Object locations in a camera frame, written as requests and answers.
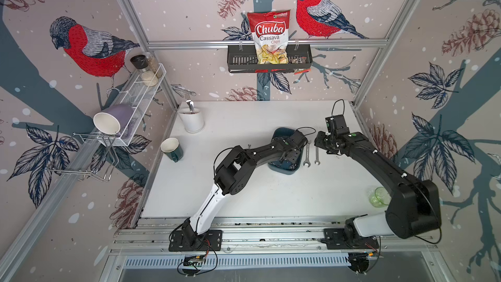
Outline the green glass cup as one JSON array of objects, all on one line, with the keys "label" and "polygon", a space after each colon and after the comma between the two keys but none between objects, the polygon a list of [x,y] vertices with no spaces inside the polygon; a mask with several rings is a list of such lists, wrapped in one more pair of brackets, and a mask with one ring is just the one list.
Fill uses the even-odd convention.
[{"label": "green glass cup", "polygon": [[369,192],[369,203],[375,208],[389,206],[391,196],[384,187],[377,187]]}]

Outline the purple white cup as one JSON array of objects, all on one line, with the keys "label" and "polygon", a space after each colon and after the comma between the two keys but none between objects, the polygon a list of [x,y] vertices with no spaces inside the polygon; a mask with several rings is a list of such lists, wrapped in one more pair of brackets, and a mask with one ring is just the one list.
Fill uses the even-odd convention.
[{"label": "purple white cup", "polygon": [[128,104],[113,105],[93,117],[94,126],[107,135],[115,135],[123,130],[134,114],[134,108]]}]

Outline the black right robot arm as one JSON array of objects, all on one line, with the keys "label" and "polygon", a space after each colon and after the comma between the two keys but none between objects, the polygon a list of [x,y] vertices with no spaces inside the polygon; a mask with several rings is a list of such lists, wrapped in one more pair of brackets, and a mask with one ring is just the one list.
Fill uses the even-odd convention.
[{"label": "black right robot arm", "polygon": [[365,135],[355,132],[335,136],[320,131],[314,145],[328,154],[345,155],[355,160],[390,195],[385,212],[346,221],[344,231],[347,240],[389,235],[407,239],[441,229],[437,186],[430,180],[421,181],[398,167]]}]

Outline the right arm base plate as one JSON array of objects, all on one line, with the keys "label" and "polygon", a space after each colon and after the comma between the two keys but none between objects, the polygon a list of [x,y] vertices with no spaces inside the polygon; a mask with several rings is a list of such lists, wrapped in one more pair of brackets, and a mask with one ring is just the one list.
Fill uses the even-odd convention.
[{"label": "right arm base plate", "polygon": [[375,236],[362,237],[352,225],[345,225],[344,228],[325,228],[324,238],[321,240],[329,250],[340,249],[371,249],[377,250],[380,247]]}]

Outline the dark lid spice jar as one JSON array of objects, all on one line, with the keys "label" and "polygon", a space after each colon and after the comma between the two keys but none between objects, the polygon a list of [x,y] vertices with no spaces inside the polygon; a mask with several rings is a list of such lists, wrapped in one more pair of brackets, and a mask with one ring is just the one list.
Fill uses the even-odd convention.
[{"label": "dark lid spice jar", "polygon": [[146,72],[150,70],[147,57],[143,54],[138,54],[136,56],[131,57],[130,62],[140,72]]}]

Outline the small circuit board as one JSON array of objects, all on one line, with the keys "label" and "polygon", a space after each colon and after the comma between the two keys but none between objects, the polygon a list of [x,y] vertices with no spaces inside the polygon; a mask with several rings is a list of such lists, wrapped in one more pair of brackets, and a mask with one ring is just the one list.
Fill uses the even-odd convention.
[{"label": "small circuit board", "polygon": [[197,256],[188,256],[185,257],[182,265],[183,266],[194,266],[194,267],[199,267],[202,266],[202,264],[205,261],[205,256],[203,255],[197,255]]}]

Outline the metal fork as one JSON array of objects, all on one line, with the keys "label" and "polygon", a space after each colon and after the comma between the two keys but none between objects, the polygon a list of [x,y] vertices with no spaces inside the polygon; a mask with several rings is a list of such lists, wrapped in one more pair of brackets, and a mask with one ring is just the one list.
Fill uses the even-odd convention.
[{"label": "metal fork", "polygon": [[186,102],[187,106],[189,107],[190,113],[195,114],[196,112],[194,109],[194,103],[193,103],[193,100],[191,99],[189,93],[185,94],[185,102]]}]

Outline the cream round jar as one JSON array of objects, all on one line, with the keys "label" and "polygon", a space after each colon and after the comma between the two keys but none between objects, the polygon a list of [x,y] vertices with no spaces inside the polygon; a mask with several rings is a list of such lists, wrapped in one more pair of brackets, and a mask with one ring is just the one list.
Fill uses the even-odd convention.
[{"label": "cream round jar", "polygon": [[156,73],[151,70],[146,70],[140,74],[141,82],[148,87],[154,87],[159,83],[159,78]]}]

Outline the green ceramic mug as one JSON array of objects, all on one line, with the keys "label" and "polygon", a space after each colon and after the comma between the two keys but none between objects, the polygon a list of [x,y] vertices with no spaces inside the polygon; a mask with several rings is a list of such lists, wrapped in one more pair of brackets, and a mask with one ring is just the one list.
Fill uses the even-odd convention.
[{"label": "green ceramic mug", "polygon": [[171,137],[164,140],[160,144],[160,150],[175,163],[180,161],[184,156],[180,141],[177,138]]}]

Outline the small silver wrench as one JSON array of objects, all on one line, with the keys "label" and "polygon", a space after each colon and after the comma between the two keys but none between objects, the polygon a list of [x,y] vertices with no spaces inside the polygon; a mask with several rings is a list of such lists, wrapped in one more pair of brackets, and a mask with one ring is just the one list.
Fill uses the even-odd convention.
[{"label": "small silver wrench", "polygon": [[319,147],[315,147],[315,161],[314,164],[320,165],[320,150]]}]

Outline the large silver wrench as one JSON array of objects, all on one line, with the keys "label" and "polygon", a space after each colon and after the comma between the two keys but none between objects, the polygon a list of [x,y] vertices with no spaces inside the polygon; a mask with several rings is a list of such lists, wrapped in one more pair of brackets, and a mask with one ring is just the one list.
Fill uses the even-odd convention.
[{"label": "large silver wrench", "polygon": [[308,141],[306,146],[304,147],[304,161],[303,161],[303,166],[309,168],[311,166],[310,162],[310,142]]}]

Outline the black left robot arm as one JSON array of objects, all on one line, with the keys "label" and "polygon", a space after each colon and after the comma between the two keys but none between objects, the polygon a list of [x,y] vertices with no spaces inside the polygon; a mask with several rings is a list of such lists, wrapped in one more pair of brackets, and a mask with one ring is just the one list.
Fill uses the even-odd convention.
[{"label": "black left robot arm", "polygon": [[256,168],[273,161],[295,163],[307,143],[307,137],[301,131],[295,130],[288,137],[272,138],[265,146],[251,149],[241,146],[232,148],[213,170],[214,184],[210,194],[200,209],[181,226],[186,243],[194,245],[203,240],[203,235],[209,231],[226,198],[242,191]]}]

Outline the red cassava chips bag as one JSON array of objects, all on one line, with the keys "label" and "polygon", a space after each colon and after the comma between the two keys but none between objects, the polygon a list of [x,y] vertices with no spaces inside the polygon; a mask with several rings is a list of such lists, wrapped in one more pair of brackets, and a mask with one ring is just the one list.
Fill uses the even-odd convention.
[{"label": "red cassava chips bag", "polygon": [[248,13],[247,18],[257,51],[258,64],[287,64],[290,10]]}]

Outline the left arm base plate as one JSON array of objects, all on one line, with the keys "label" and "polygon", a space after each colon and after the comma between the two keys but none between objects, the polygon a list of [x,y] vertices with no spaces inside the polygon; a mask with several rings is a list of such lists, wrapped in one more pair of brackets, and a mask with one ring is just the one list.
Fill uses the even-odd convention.
[{"label": "left arm base plate", "polygon": [[195,236],[194,232],[188,229],[177,230],[170,235],[168,250],[170,252],[207,251],[209,249],[220,251],[222,239],[223,231],[221,230],[209,230],[199,236]]}]

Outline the teal plastic storage box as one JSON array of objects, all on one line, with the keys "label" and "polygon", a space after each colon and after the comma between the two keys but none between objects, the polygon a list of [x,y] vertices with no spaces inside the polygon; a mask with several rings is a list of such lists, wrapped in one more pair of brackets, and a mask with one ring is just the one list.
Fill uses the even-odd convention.
[{"label": "teal plastic storage box", "polygon": [[[294,134],[295,130],[287,127],[280,127],[275,130],[272,139],[274,138],[286,138],[290,137]],[[298,150],[292,150],[284,157],[277,161],[269,162],[268,167],[278,173],[285,175],[294,174],[299,168],[301,164],[301,158],[303,156],[303,148]]]}]

